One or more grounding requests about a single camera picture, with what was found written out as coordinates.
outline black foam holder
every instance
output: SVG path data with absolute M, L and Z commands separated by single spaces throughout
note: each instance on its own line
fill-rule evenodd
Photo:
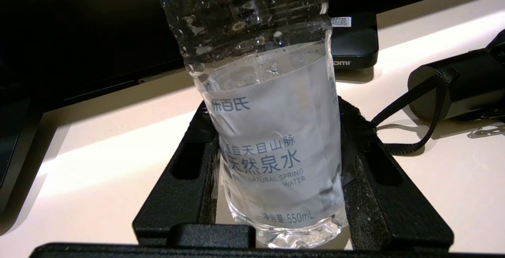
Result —
M 202 103 L 133 221 L 140 245 L 53 243 L 38 247 L 31 258 L 485 257 L 447 252 L 454 240 L 449 226 L 384 150 L 373 125 L 339 101 L 342 164 L 351 174 L 343 190 L 354 251 L 256 249 L 254 228 L 214 224 L 218 135 Z

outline water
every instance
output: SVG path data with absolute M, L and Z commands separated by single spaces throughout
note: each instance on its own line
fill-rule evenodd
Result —
M 337 236 L 343 195 L 328 0 L 160 3 L 220 134 L 234 218 L 273 248 Z

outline bottle bottom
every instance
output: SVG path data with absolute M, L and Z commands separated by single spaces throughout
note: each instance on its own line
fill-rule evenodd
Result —
M 256 228 L 256 239 L 271 249 L 308 249 L 323 245 L 337 237 L 347 218 L 345 207 L 339 208 L 332 216 L 304 228 L 281 228 L 268 224 L 258 224 L 240 213 L 227 199 L 228 208 L 235 222 L 250 224 Z

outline brand logo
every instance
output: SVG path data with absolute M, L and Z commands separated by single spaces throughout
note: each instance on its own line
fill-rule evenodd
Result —
M 334 65 L 350 65 L 352 61 L 335 61 L 333 62 Z

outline black strap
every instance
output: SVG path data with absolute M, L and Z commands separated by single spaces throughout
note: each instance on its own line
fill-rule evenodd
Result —
M 440 114 L 442 113 L 442 107 L 444 105 L 445 96 L 449 91 L 449 87 L 457 77 L 458 72 L 455 69 L 441 69 L 440 71 L 437 71 L 436 75 L 431 76 L 424 82 L 420 83 L 418 86 L 409 90 L 406 94 L 400 96 L 400 98 L 388 105 L 388 107 L 386 107 L 377 116 L 375 116 L 375 118 L 372 119 L 371 123 L 377 127 L 391 115 L 400 111 L 400 109 L 406 107 L 414 100 L 417 100 L 432 89 L 436 88 L 435 111 L 433 113 L 433 119 L 431 121 L 430 128 L 424 138 L 413 144 L 384 144 L 386 150 L 395 155 L 408 154 L 419 150 L 426 144 L 440 120 Z

